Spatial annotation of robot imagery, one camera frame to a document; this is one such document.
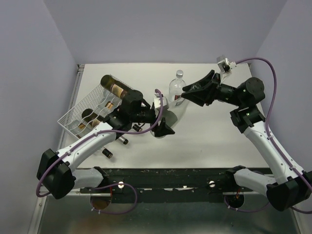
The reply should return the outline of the square clear bottle black cap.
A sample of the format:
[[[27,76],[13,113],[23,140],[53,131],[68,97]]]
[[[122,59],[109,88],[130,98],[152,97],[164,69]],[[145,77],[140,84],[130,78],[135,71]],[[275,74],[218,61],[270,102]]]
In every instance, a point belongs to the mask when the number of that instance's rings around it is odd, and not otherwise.
[[[107,115],[111,113],[116,107],[121,104],[121,99],[114,97],[114,98],[103,98],[98,105],[100,113],[102,115]]]

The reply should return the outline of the square clear bottle front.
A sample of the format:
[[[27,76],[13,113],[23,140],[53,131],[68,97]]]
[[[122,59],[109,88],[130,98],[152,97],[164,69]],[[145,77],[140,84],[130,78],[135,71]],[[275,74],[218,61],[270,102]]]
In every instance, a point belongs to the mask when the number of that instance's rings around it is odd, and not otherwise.
[[[103,148],[101,153],[106,156],[108,159],[111,159],[113,157],[113,153],[109,151],[107,148]]]

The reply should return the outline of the olive wine bottle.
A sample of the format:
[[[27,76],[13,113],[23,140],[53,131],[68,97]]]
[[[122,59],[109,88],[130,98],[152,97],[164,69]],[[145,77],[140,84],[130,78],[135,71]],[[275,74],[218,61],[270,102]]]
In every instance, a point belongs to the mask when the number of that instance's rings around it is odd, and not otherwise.
[[[130,86],[126,85],[112,75],[104,75],[101,78],[100,84],[103,88],[105,88],[121,100],[123,100],[129,94],[139,95],[143,103],[141,106],[146,108],[151,107],[150,104],[148,104],[143,98],[143,94],[140,91],[132,89]]]

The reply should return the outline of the dark green wine bottle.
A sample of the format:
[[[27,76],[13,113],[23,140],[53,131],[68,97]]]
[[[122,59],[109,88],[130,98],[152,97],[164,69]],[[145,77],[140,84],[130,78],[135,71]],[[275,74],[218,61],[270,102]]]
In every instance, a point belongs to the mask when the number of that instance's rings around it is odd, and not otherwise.
[[[98,125],[103,123],[105,126],[101,126],[100,130],[118,130],[128,132],[132,123],[118,110],[114,110],[106,116],[96,113],[93,109],[85,109],[81,114],[82,120],[91,125],[94,129],[98,128]]]

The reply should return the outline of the tall clear wine bottle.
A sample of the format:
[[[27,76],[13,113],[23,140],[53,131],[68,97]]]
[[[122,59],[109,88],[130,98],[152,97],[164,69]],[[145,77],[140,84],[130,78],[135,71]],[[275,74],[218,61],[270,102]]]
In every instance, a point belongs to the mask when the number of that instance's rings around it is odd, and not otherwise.
[[[175,127],[184,117],[190,102],[184,99],[181,105],[175,106],[175,104],[173,102],[170,103],[164,95],[162,95],[162,101],[163,109],[159,120],[161,121],[161,119],[164,117],[166,119],[167,125],[175,131]]]

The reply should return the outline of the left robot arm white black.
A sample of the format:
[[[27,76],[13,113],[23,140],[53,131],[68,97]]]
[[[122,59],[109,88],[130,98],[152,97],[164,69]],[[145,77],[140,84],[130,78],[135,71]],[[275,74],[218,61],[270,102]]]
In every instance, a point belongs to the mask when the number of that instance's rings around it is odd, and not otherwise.
[[[174,131],[167,124],[163,112],[166,98],[156,89],[152,106],[142,106],[143,96],[137,90],[131,90],[122,99],[121,105],[101,120],[91,132],[75,143],[58,150],[46,150],[40,159],[37,171],[38,184],[36,196],[45,197],[41,187],[55,199],[65,197],[71,190],[93,188],[102,193],[108,187],[108,180],[100,167],[79,170],[78,166],[103,146],[114,142],[124,134],[132,134],[133,123],[149,123],[147,132],[154,132],[156,137],[173,135]]]

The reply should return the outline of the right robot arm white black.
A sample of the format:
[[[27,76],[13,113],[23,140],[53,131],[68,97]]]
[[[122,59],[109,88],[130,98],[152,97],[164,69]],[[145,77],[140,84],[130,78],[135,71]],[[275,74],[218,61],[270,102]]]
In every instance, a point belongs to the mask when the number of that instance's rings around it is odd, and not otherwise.
[[[230,191],[248,188],[264,195],[278,211],[284,211],[312,193],[312,174],[306,172],[281,146],[268,122],[257,107],[265,98],[264,84],[255,77],[238,87],[221,82],[219,73],[211,70],[201,80],[183,87],[182,98],[199,106],[218,100],[237,106],[230,112],[232,123],[256,147],[268,164],[272,177],[255,173],[244,166],[226,171],[225,187]]]

